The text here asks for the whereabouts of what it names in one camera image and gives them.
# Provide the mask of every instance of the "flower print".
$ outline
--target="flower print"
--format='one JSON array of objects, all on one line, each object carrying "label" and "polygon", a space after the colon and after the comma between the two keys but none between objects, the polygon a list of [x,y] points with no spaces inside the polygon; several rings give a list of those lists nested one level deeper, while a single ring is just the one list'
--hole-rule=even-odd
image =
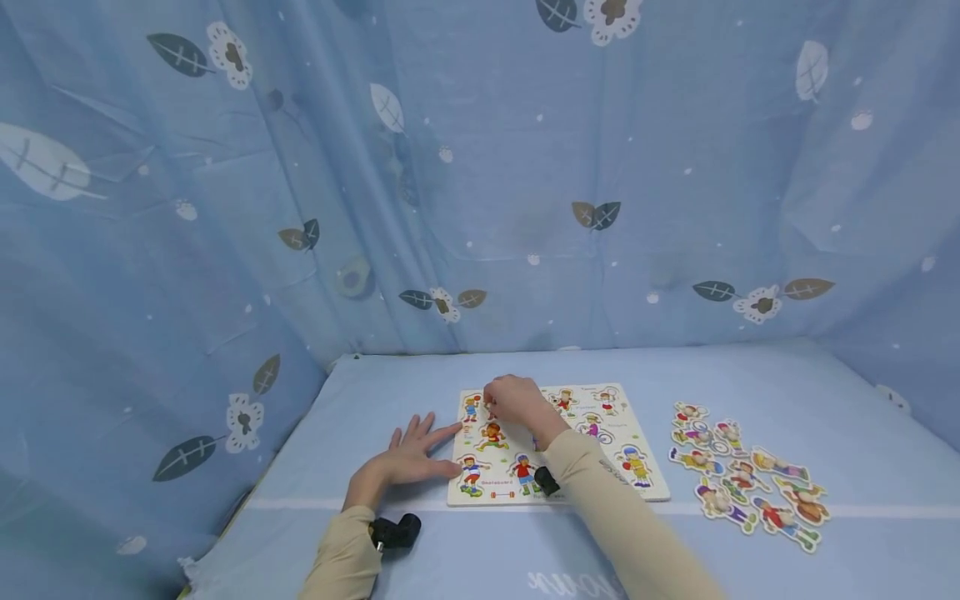
[{"label": "flower print", "polygon": [[778,285],[758,287],[747,298],[741,298],[733,303],[733,310],[743,314],[747,321],[760,325],[767,319],[773,319],[780,312],[783,301],[777,298],[780,292]]},{"label": "flower print", "polygon": [[587,0],[584,19],[593,25],[591,37],[598,46],[606,46],[614,36],[624,38],[640,24],[643,0]]},{"label": "flower print", "polygon": [[210,23],[206,35],[210,38],[207,50],[213,63],[227,71],[230,85],[236,89],[247,89],[253,79],[253,69],[247,62],[247,46],[223,21]]},{"label": "flower print", "polygon": [[444,288],[430,288],[430,296],[445,322],[457,323],[460,321],[460,311],[453,305],[453,297]]},{"label": "flower print", "polygon": [[227,408],[227,426],[230,436],[227,438],[227,452],[236,454],[244,450],[253,450],[260,445],[256,430],[263,424],[263,404],[250,404],[246,394],[231,394]]}]

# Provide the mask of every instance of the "leaf print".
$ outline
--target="leaf print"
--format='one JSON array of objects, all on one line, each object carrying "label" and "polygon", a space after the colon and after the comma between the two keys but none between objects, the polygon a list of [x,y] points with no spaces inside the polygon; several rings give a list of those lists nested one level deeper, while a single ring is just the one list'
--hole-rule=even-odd
[{"label": "leaf print", "polygon": [[714,302],[726,302],[736,296],[733,286],[724,281],[704,281],[694,285],[693,291],[701,298]]},{"label": "leaf print", "polygon": [[280,355],[274,354],[260,365],[253,375],[253,393],[263,396],[274,387],[276,377],[280,375]]},{"label": "leaf print", "polygon": [[307,249],[313,250],[317,240],[320,239],[320,224],[316,219],[310,219],[303,224],[303,237],[306,239]]},{"label": "leaf print", "polygon": [[204,51],[186,37],[152,34],[147,36],[147,41],[164,62],[187,77],[202,77],[213,73],[213,69],[206,66]]},{"label": "leaf print", "polygon": [[457,305],[464,308],[476,308],[487,299],[487,292],[483,290],[466,290],[457,297]]},{"label": "leaf print", "polygon": [[154,481],[170,481],[189,473],[213,456],[217,441],[210,436],[200,436],[175,445],[160,460],[154,473]]},{"label": "leaf print", "polygon": [[370,84],[370,97],[383,124],[394,133],[403,133],[403,107],[394,92],[383,85]]},{"label": "leaf print", "polygon": [[80,157],[42,133],[0,123],[0,160],[31,189],[52,200],[106,198],[86,191],[90,170]]},{"label": "leaf print", "polygon": [[833,285],[825,279],[794,279],[783,286],[783,295],[793,300],[810,300],[829,292]]},{"label": "leaf print", "polygon": [[276,234],[280,236],[284,244],[293,250],[303,250],[303,247],[307,244],[303,231],[299,229],[282,229]]},{"label": "leaf print", "polygon": [[577,25],[576,0],[534,0],[540,20],[551,30],[562,34]]},{"label": "leaf print", "polygon": [[808,39],[797,59],[797,96],[816,103],[817,92],[827,82],[827,72],[827,48],[819,41]]},{"label": "leaf print", "polygon": [[421,292],[419,290],[407,290],[406,292],[402,292],[400,294],[400,299],[411,306],[416,306],[420,310],[428,310],[431,306],[433,306],[433,298],[426,292]]},{"label": "leaf print", "polygon": [[573,203],[573,218],[585,228],[593,225],[593,204]]},{"label": "leaf print", "polygon": [[597,231],[603,231],[613,225],[618,214],[620,214],[620,203],[600,204],[593,210],[593,221],[590,226]]}]

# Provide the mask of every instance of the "forearm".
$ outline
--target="forearm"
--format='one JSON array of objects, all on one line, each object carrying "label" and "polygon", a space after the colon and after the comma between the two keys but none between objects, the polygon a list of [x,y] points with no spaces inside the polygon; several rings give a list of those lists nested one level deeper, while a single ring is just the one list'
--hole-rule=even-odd
[{"label": "forearm", "polygon": [[725,598],[700,562],[610,464],[598,442],[564,431],[544,452],[564,494],[632,599]]},{"label": "forearm", "polygon": [[317,552],[299,600],[365,600],[380,573],[380,553],[370,524],[386,488],[376,468],[364,466],[350,479],[343,511],[334,517]]}]

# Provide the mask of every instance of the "blue curtain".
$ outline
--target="blue curtain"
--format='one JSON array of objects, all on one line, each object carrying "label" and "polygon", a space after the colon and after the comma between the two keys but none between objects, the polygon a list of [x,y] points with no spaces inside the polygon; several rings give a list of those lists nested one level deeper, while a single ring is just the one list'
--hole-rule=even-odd
[{"label": "blue curtain", "polygon": [[960,447],[955,2],[0,8],[25,597],[169,597],[345,352],[806,335]]}]

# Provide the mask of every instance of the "cartoon figure puzzle piece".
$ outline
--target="cartoon figure puzzle piece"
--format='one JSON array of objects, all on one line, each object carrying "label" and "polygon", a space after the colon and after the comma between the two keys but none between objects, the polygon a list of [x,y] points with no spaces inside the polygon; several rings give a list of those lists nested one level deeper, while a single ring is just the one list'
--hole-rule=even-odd
[{"label": "cartoon figure puzzle piece", "polygon": [[731,498],[727,495],[727,491],[723,488],[713,487],[706,477],[700,478],[700,485],[694,488],[694,491],[700,498],[706,518],[725,518],[735,523],[740,531],[748,536],[756,529],[756,514],[753,512],[747,513],[733,504]]},{"label": "cartoon figure puzzle piece", "polygon": [[650,468],[647,467],[647,456],[634,445],[625,445],[623,450],[616,455],[616,460],[622,461],[624,470],[634,475],[634,486],[638,488],[649,488],[653,485],[650,481]]},{"label": "cartoon figure puzzle piece", "polygon": [[479,394],[476,396],[467,396],[467,399],[464,400],[464,407],[467,409],[467,417],[464,419],[464,423],[477,422],[477,404],[479,403]]},{"label": "cartoon figure puzzle piece", "polygon": [[481,452],[483,452],[483,449],[488,445],[505,450],[510,448],[510,445],[507,444],[507,436],[503,435],[503,432],[500,431],[500,424],[496,421],[487,423],[487,426],[480,430],[480,435],[485,438],[483,442],[476,446],[477,450]]},{"label": "cartoon figure puzzle piece", "polygon": [[674,404],[674,407],[677,409],[677,415],[673,418],[673,424],[675,427],[683,429],[688,421],[691,420],[702,420],[703,417],[706,417],[710,414],[710,411],[707,410],[706,406],[697,406],[696,404],[684,404],[682,402],[677,402]]},{"label": "cartoon figure puzzle piece", "polygon": [[817,498],[826,495],[818,485],[801,486],[781,477],[774,477],[774,483],[780,488],[780,494],[793,506],[797,516],[811,525],[822,525],[830,520],[827,507],[817,502]]},{"label": "cartoon figure puzzle piece", "polygon": [[683,465],[690,470],[698,470],[709,477],[721,477],[724,474],[723,465],[713,460],[713,455],[709,452],[693,450],[689,454],[683,454],[674,446],[670,448],[670,454],[667,458],[673,463]]},{"label": "cartoon figure puzzle piece", "polygon": [[750,454],[743,449],[743,437],[740,435],[740,424],[735,420],[721,420],[713,426],[713,434],[730,445],[735,458],[750,458]]},{"label": "cartoon figure puzzle piece", "polygon": [[693,444],[701,450],[710,450],[720,456],[730,454],[730,446],[714,438],[709,425],[701,420],[688,421],[686,428],[674,429],[670,437],[679,445]]},{"label": "cartoon figure puzzle piece", "polygon": [[613,442],[613,434],[606,429],[600,428],[600,415],[596,413],[586,413],[584,415],[584,422],[577,425],[577,431],[596,438],[600,444],[610,444]]},{"label": "cartoon figure puzzle piece", "polygon": [[804,552],[813,554],[817,551],[821,536],[818,532],[807,529],[797,521],[793,509],[783,506],[774,506],[763,498],[753,496],[751,502],[760,510],[760,519],[763,529],[768,534],[781,533],[800,545]]},{"label": "cartoon figure puzzle piece", "polygon": [[730,461],[727,469],[727,478],[730,482],[744,492],[752,492],[760,488],[767,493],[772,492],[770,486],[765,484],[762,479],[756,476],[754,466],[747,461]]},{"label": "cartoon figure puzzle piece", "polygon": [[558,413],[563,414],[566,412],[568,417],[576,417],[576,415],[573,414],[573,410],[570,408],[572,404],[578,403],[577,400],[573,399],[573,390],[563,388],[560,390],[560,396],[551,394],[550,400],[553,401],[553,405],[557,409]]},{"label": "cartoon figure puzzle piece", "polygon": [[464,479],[460,483],[460,491],[471,498],[479,498],[483,495],[483,488],[477,485],[480,480],[480,469],[490,470],[490,465],[477,461],[476,457],[466,454],[457,459],[457,464],[464,472]]},{"label": "cartoon figure puzzle piece", "polygon": [[758,445],[754,446],[754,451],[750,454],[750,460],[753,461],[756,468],[764,472],[776,473],[783,477],[800,479],[810,483],[810,471],[806,467],[791,465]]},{"label": "cartoon figure puzzle piece", "polygon": [[616,409],[613,408],[616,402],[616,390],[608,388],[597,395],[596,398],[600,401],[600,408],[604,410],[608,417],[616,417]]},{"label": "cartoon figure puzzle piece", "polygon": [[540,486],[534,481],[534,471],[536,470],[537,468],[530,464],[530,457],[526,454],[517,454],[516,462],[510,466],[510,476],[516,476],[523,488],[523,495],[530,495],[530,488],[533,488],[533,493],[540,491]]}]

